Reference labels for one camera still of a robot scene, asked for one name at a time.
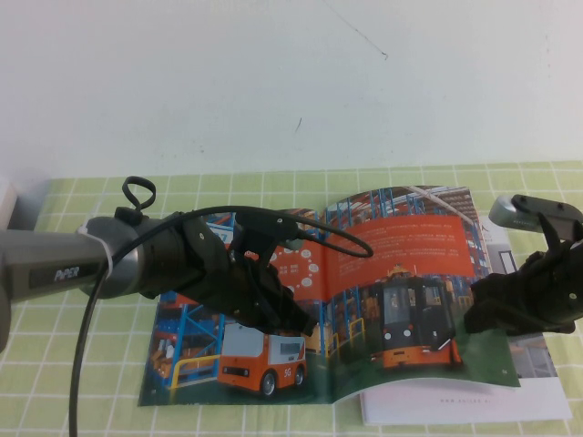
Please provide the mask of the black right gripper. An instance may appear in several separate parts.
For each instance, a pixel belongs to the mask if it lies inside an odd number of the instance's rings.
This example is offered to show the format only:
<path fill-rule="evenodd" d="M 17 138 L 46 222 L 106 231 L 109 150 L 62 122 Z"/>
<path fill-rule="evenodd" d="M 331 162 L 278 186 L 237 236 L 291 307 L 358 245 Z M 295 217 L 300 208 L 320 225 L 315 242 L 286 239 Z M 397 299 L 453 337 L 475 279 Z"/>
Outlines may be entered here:
<path fill-rule="evenodd" d="M 470 289 L 476 302 L 464 315 L 467 333 L 570 334 L 582 317 L 582 249 L 538 252 L 519 270 L 490 273 Z"/>

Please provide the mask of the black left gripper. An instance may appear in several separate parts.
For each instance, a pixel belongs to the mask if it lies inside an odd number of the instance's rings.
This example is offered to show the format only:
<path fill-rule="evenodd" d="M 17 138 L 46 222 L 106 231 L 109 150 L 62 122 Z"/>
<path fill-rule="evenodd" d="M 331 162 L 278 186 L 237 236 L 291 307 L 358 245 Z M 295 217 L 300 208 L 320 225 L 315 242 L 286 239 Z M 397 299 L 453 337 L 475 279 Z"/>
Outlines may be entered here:
<path fill-rule="evenodd" d="M 181 293 L 248 327 L 312 336 L 315 318 L 294 300 L 271 264 L 275 249 L 292 239 L 292 219 L 281 213 L 236 213 L 234 220 L 228 246 L 204 218 L 183 222 L 199 273 Z"/>

